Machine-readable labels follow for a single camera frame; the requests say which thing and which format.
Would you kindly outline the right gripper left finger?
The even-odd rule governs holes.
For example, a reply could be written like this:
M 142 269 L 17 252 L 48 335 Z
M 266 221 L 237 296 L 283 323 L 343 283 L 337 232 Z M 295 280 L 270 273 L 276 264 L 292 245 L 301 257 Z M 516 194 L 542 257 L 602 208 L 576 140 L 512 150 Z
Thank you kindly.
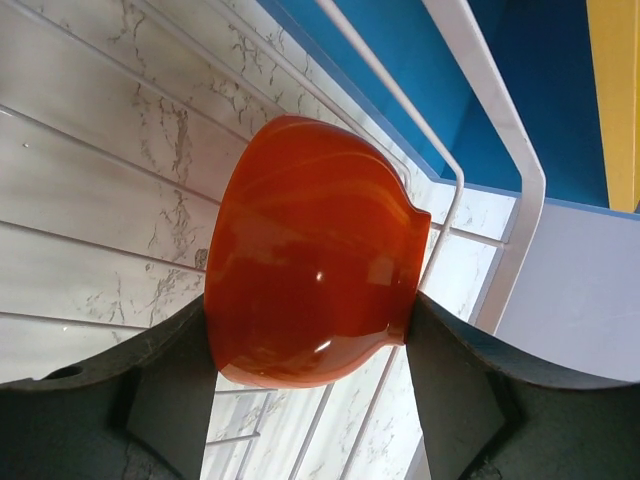
M 4 479 L 197 479 L 218 371 L 197 298 L 40 380 L 1 386 Z

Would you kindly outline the red plastic bowl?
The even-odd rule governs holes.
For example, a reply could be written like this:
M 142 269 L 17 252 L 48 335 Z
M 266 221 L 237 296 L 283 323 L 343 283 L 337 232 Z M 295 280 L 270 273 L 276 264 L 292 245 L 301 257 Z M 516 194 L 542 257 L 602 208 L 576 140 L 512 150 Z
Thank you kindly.
M 209 249 L 217 369 L 239 384 L 310 388 L 403 344 L 430 224 L 361 137 L 298 115 L 269 121 L 232 173 Z

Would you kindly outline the clear wire dish rack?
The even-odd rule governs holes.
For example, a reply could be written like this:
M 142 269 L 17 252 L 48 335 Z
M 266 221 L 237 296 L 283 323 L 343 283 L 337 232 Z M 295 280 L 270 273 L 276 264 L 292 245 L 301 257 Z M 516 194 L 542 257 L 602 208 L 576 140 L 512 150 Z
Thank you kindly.
M 315 1 L 1 5 L 1 377 L 41 377 L 199 296 L 231 172 L 300 114 L 379 149 L 432 213 L 421 287 L 483 314 L 517 203 L 455 149 L 473 79 L 421 2 L 340 9 L 432 128 L 425 135 Z M 392 45 L 383 53 L 382 42 Z

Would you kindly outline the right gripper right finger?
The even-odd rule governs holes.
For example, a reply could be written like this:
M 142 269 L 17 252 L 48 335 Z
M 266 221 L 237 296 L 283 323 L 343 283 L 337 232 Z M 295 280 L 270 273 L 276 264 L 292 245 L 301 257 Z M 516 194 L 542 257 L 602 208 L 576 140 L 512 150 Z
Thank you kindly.
M 406 351 L 432 478 L 638 478 L 638 384 L 526 353 L 423 293 Z

